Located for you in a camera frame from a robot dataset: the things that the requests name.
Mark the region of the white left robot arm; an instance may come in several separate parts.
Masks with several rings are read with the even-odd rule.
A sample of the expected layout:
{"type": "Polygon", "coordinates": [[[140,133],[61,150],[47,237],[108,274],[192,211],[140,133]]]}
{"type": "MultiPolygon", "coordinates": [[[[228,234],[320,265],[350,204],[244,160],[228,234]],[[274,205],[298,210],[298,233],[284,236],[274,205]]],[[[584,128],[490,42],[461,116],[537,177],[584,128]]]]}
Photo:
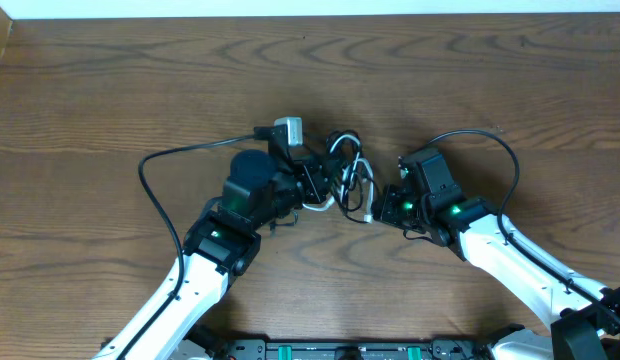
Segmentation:
{"type": "Polygon", "coordinates": [[[342,165],[339,155],[290,160],[276,150],[238,153],[222,195],[188,230],[163,283],[97,358],[168,358],[246,272],[260,250],[258,229],[305,203],[323,202],[342,165]]]}

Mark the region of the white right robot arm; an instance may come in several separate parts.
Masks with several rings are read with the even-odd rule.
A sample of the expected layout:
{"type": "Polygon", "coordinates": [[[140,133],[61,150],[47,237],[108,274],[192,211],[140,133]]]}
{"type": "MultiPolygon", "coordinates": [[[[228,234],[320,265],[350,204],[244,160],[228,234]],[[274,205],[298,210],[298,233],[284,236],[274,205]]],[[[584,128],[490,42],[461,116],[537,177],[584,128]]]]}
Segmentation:
{"type": "Polygon", "coordinates": [[[442,154],[426,147],[398,161],[401,182],[372,204],[373,218],[445,247],[485,271],[544,324],[511,325],[478,346],[478,359],[620,359],[620,287],[562,263],[482,197],[468,198],[442,154]]]}

